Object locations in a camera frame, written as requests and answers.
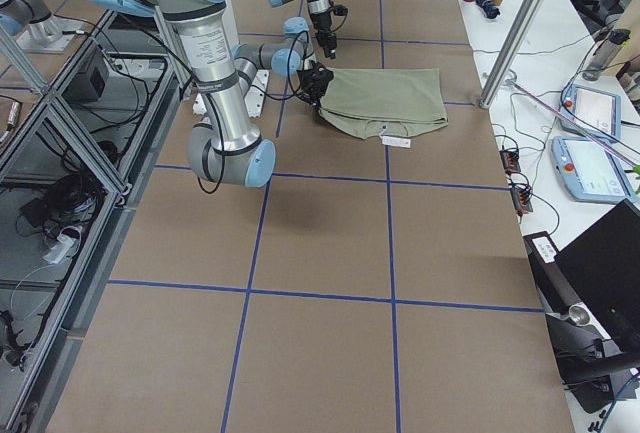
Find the green long-sleeve shirt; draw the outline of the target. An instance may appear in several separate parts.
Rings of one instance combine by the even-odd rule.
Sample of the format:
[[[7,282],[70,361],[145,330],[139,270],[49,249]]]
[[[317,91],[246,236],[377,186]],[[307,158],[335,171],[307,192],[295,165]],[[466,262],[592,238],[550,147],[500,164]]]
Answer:
[[[335,69],[318,115],[359,139],[412,138],[444,128],[449,117],[438,69]]]

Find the white shirt price tag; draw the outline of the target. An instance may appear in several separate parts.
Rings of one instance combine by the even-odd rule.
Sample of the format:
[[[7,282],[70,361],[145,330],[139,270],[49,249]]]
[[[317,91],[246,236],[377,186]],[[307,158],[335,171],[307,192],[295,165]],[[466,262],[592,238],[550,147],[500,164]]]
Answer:
[[[381,136],[381,142],[385,146],[396,147],[396,148],[410,148],[411,147],[411,139],[410,138],[402,138],[402,137],[393,137],[383,135]]]

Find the folded dark blue umbrella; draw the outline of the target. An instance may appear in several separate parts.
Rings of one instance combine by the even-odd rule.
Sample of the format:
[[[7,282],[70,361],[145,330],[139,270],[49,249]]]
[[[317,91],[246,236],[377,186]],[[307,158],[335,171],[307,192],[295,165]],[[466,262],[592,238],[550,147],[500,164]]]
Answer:
[[[499,8],[491,0],[475,0],[475,4],[487,19],[494,20],[501,14]]]

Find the blue teach pendant far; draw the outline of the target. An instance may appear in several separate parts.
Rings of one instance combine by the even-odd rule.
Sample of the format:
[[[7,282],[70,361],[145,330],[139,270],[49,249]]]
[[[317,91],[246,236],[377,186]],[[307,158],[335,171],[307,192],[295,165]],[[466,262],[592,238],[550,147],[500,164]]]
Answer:
[[[597,90],[584,85],[572,84],[560,97],[560,109],[585,121],[584,128],[603,132],[605,140],[619,140],[621,137],[621,99],[618,95]],[[575,128],[561,121],[566,131],[578,133]]]

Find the blue teach pendant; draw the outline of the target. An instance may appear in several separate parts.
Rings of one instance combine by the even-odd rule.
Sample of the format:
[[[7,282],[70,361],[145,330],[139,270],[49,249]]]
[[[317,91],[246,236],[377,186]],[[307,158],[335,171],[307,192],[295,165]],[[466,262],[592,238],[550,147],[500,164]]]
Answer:
[[[551,154],[564,187],[579,202],[616,204],[637,201],[624,168],[592,140],[555,137]]]
[[[605,140],[619,140],[621,137],[621,99],[618,95],[597,90],[584,85],[572,84],[560,97],[560,109],[585,121],[584,128],[603,132]],[[561,121],[566,131],[578,133],[575,128]]]

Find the blue teach pendant near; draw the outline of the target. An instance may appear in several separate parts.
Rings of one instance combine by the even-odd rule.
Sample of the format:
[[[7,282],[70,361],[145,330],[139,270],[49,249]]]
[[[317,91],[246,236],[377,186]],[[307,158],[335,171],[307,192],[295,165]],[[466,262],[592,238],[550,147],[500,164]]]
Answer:
[[[564,187],[579,202],[616,204],[637,201],[624,168],[592,140],[555,137],[551,154]]]

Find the long reacher grabber tool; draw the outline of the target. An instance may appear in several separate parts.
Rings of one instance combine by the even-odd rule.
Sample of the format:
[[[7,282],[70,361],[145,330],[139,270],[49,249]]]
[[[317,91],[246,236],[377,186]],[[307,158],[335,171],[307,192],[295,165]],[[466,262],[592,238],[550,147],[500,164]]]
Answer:
[[[534,95],[530,91],[526,90],[524,87],[519,85],[514,77],[506,77],[503,80],[503,85],[507,87],[511,87],[515,89],[518,93],[525,95],[527,98],[531,99],[538,105],[542,106],[547,111],[551,112],[556,118],[566,123],[571,124],[575,130],[580,133],[584,138],[588,138],[593,141],[599,147],[601,147],[606,153],[609,153],[613,157],[617,158],[621,162],[625,163],[631,168],[631,171],[639,176],[639,165],[634,162],[631,158],[625,156],[623,153],[616,150],[610,142],[607,142],[603,139],[604,133],[599,132],[595,133],[595,129],[584,128],[582,124],[585,124],[585,121],[581,119],[576,119],[574,115],[571,113],[565,114],[561,109],[555,108],[544,101],[542,101],[538,96]]]

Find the black laptop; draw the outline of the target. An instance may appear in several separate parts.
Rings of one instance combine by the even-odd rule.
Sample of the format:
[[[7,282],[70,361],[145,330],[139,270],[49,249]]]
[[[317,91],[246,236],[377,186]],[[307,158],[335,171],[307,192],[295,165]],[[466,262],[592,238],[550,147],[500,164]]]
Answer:
[[[623,351],[639,348],[639,209],[625,199],[558,249],[546,232],[524,244],[551,310],[584,303]]]

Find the aluminium frame post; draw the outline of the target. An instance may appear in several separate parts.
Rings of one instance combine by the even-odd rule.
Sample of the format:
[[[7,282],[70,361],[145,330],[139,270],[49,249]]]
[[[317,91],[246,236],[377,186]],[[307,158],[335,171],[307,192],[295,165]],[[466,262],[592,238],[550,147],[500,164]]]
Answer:
[[[490,108],[543,1],[523,0],[482,90],[481,108]]]

